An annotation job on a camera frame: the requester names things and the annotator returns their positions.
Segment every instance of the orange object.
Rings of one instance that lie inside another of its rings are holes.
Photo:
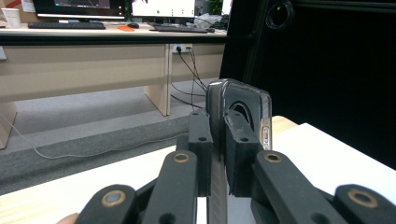
[[[126,31],[126,32],[133,32],[134,28],[131,28],[129,26],[119,26],[119,29],[122,31]]]

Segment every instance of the black panel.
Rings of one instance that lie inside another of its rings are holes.
[[[262,37],[260,73],[249,84],[271,93],[274,115],[396,169],[396,14],[294,5],[293,27]]]
[[[227,43],[224,48],[223,63],[221,65],[220,78],[232,78],[242,81],[248,64],[248,55],[254,51],[256,32],[260,31],[257,19],[263,13],[260,12],[263,3],[261,0],[246,1],[234,0],[230,13],[230,23],[227,36],[241,38],[237,43]]]

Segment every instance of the cable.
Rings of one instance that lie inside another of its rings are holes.
[[[190,71],[192,72],[192,74],[196,77],[195,73],[192,71],[192,69],[190,68],[190,66],[186,63],[186,61],[183,59],[183,57],[181,56],[181,52],[178,52],[178,56],[180,56],[181,61],[183,61],[184,64],[186,64],[186,66],[190,69]],[[195,81],[195,83],[201,87],[201,89],[203,89],[204,91],[206,91],[205,85],[203,86],[201,83],[198,83],[197,81]]]
[[[23,136],[23,134],[21,134],[20,131],[18,131],[18,129],[17,129],[17,128],[16,128],[16,127],[15,127],[15,126],[7,119],[2,113],[0,113],[0,116],[2,117],[3,120],[6,121],[6,123],[8,123],[8,124],[15,130],[15,132],[17,132],[17,134],[18,134],[23,140],[25,140],[25,141],[27,142],[27,144],[29,144],[29,146],[35,151],[35,153],[36,153],[38,156],[40,156],[40,157],[42,157],[42,158],[45,158],[45,159],[48,159],[48,160],[58,160],[58,159],[67,158],[67,157],[72,157],[72,158],[88,158],[88,157],[94,157],[94,156],[99,156],[99,155],[102,155],[102,154],[105,154],[105,153],[111,152],[111,151],[123,151],[123,150],[132,149],[132,148],[134,148],[134,147],[140,147],[140,146],[143,146],[143,145],[149,144],[149,143],[163,142],[163,141],[171,140],[171,139],[174,139],[174,138],[177,138],[177,137],[180,137],[180,136],[182,136],[182,135],[186,135],[186,134],[187,134],[187,133],[182,133],[182,134],[179,134],[179,135],[176,135],[176,136],[173,136],[173,137],[169,137],[169,138],[147,141],[147,142],[140,143],[140,144],[137,144],[137,145],[134,145],[134,146],[131,146],[131,147],[123,147],[123,148],[110,149],[110,150],[108,150],[108,151],[93,153],[93,154],[91,154],[91,155],[73,155],[73,154],[69,154],[69,155],[62,155],[62,156],[58,156],[58,157],[49,157],[49,156],[46,156],[46,155],[42,154],[41,152],[39,152],[39,151],[37,150],[37,148],[36,148],[29,140],[27,140],[27,139]]]
[[[199,77],[198,74],[198,70],[195,64],[195,54],[194,54],[194,50],[192,48],[187,48],[190,52],[190,56],[192,59],[192,63],[194,64],[194,72],[195,72],[195,77],[198,78],[198,81],[201,83],[201,85],[204,87],[204,91],[207,91],[207,86],[205,85],[205,83],[201,80],[201,78]]]
[[[184,93],[184,94],[191,95],[191,93],[184,92],[184,91],[181,91],[181,90],[179,90],[178,88],[176,88],[176,86],[173,84],[173,82],[171,82],[171,85],[175,88],[175,90],[180,91],[181,93]],[[196,94],[196,93],[194,93],[193,95],[194,95],[194,96],[204,96],[204,97],[206,96],[206,95]]]
[[[192,94],[194,93],[194,84],[195,84],[195,76],[192,76],[192,87],[191,87],[191,108],[192,111],[194,111],[194,101],[192,100],[193,96]]]
[[[175,100],[180,101],[180,102],[183,103],[183,104],[192,105],[191,103],[189,103],[189,102],[187,102],[187,101],[184,101],[184,100],[181,100],[180,98],[177,98],[176,96],[174,96],[174,95],[172,95],[172,94],[171,94],[171,96],[172,96]],[[198,106],[198,105],[193,105],[193,106],[195,106],[195,107],[197,107],[197,108],[203,108],[203,107]]]

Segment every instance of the power outlet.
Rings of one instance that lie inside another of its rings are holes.
[[[181,53],[189,53],[189,48],[192,49],[192,44],[174,44],[172,48],[173,53],[178,53],[177,47],[181,48]]]

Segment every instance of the table surface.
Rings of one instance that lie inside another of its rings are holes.
[[[274,150],[287,155],[317,188],[333,194],[339,185],[354,183],[396,203],[396,171],[306,123],[297,125],[273,117],[273,132]],[[169,147],[3,195],[0,223],[56,223],[79,212],[96,191],[106,186],[117,183],[139,189],[158,176],[163,158],[173,150]],[[142,164],[150,169],[142,169]],[[125,178],[124,170],[134,178]],[[205,223],[205,198],[201,199],[197,223]],[[241,212],[243,209],[234,211],[234,215],[241,217]],[[254,223],[245,217],[243,222]]]
[[[40,45],[110,45],[110,44],[163,44],[163,43],[225,43],[227,33],[217,30],[215,33],[173,33],[151,31],[153,28],[141,24],[133,32],[125,32],[119,23],[106,23],[105,30],[73,29],[29,29],[23,23],[21,28],[0,29],[0,43],[3,46],[40,46]]]

